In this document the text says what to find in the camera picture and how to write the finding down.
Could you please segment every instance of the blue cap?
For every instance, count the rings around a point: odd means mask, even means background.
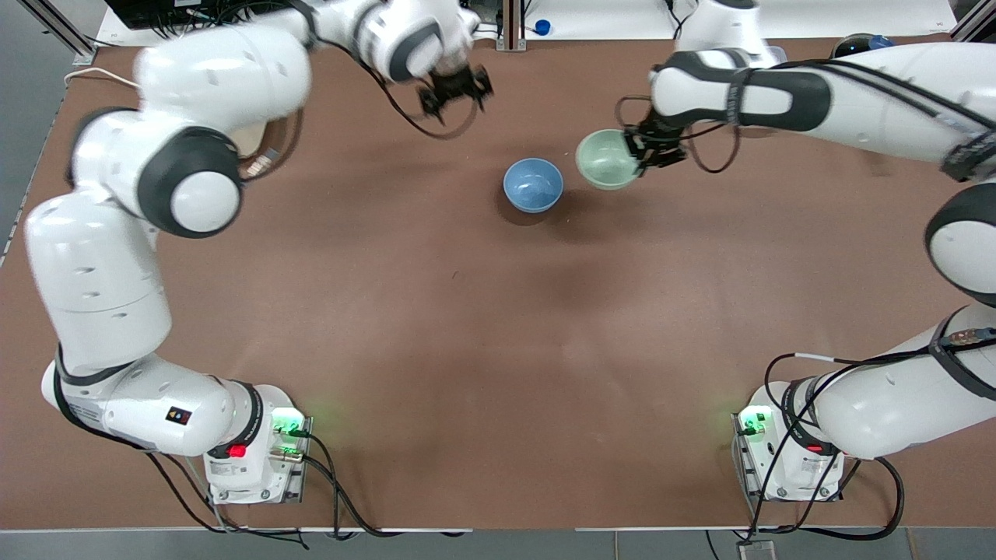
[[[884,49],[885,47],[894,47],[895,43],[889,37],[883,35],[872,35],[869,40],[869,47],[871,49]]]

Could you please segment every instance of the brown tabletop surface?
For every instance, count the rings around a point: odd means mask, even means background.
[[[777,43],[794,59],[833,45]],[[412,130],[348,57],[315,55],[291,162],[250,186],[222,235],[160,236],[174,326],[159,353],[286,390],[377,526],[744,526],[729,414],[778,354],[867,357],[966,303],[921,240],[959,185],[934,164],[753,132],[719,175],[687,161],[621,191],[587,186],[578,142],[615,126],[616,99],[646,94],[647,70],[669,50],[481,44],[474,62],[496,95],[450,142]],[[97,64],[130,76],[133,55],[103,49]],[[414,109],[414,93],[398,91]],[[28,209],[67,190],[84,114],[135,103],[114,82],[73,81]],[[465,110],[452,109],[451,126]],[[717,165],[731,141],[699,148]],[[501,193],[508,165],[529,156],[567,185],[539,218]],[[190,525],[145,458],[42,400],[56,339],[20,235],[0,305],[0,528]],[[823,370],[791,363],[776,378]],[[904,524],[996,525],[994,430],[894,457]],[[330,496],[310,476],[305,504],[238,515],[329,526]],[[810,521],[876,525],[891,508],[891,481],[871,464]],[[764,521],[800,509],[772,506]]]

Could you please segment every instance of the green bowl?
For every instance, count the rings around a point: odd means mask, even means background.
[[[578,171],[595,188],[616,190],[636,178],[638,163],[629,154],[623,131],[606,129],[591,133],[578,144]]]

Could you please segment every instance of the white robotic arm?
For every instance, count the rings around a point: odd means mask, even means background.
[[[200,239],[234,221],[242,180],[229,135],[303,105],[311,47],[339,46],[393,82],[431,77],[437,87],[423,105],[434,101],[436,112],[461,95],[486,95],[466,82],[483,73],[467,66],[479,20],[456,0],[292,5],[139,53],[138,109],[81,123],[73,191],[40,204],[26,224],[60,341],[42,382],[46,400],[143,448],[203,454],[218,503],[282,501],[300,461],[287,432],[304,417],[275,387],[205,376],[154,353],[171,328],[156,236]]]
[[[653,69],[653,108],[625,131],[642,167],[684,159],[687,128],[711,121],[934,161],[957,180],[979,181],[926,230],[934,266],[979,302],[893,350],[930,353],[774,383],[776,402],[761,388],[740,413],[746,485],[764,486],[765,499],[833,498],[840,451],[880,457],[996,417],[996,347],[954,355],[959,344],[996,333],[996,69],[978,64],[994,56],[992,45],[931,43],[775,66],[754,0],[702,0],[675,54]]]

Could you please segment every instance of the black sticker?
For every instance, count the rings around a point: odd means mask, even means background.
[[[190,420],[190,411],[178,409],[177,407],[171,407],[169,412],[166,413],[166,419],[186,425],[187,421]]]

